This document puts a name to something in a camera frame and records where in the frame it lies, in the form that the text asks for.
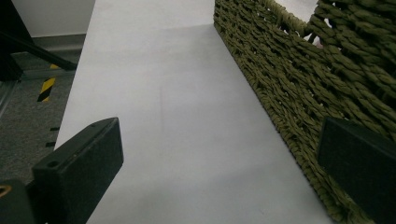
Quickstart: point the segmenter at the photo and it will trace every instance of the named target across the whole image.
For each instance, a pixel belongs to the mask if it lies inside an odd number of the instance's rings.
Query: gray floor
[[[77,63],[81,49],[56,49],[58,56]],[[0,180],[33,180],[32,166],[54,149],[74,72],[50,69],[50,63],[29,53],[13,57],[24,71],[0,114]],[[55,77],[49,100],[38,102],[44,81]],[[12,83],[1,83],[2,87]]]

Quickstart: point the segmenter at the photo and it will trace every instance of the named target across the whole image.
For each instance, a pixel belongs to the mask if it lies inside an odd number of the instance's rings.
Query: woven basket
[[[305,23],[274,0],[216,0],[214,19],[329,215],[372,223],[316,156],[326,116],[396,140],[396,1],[319,0]]]

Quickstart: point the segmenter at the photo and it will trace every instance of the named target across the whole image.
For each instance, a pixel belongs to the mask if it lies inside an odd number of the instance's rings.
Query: white surface
[[[86,34],[95,0],[12,0],[33,37]]]
[[[120,118],[125,163],[89,223],[331,223],[213,9],[96,1],[57,142]]]
[[[276,0],[281,6],[302,21],[308,22],[317,7],[318,0]]]

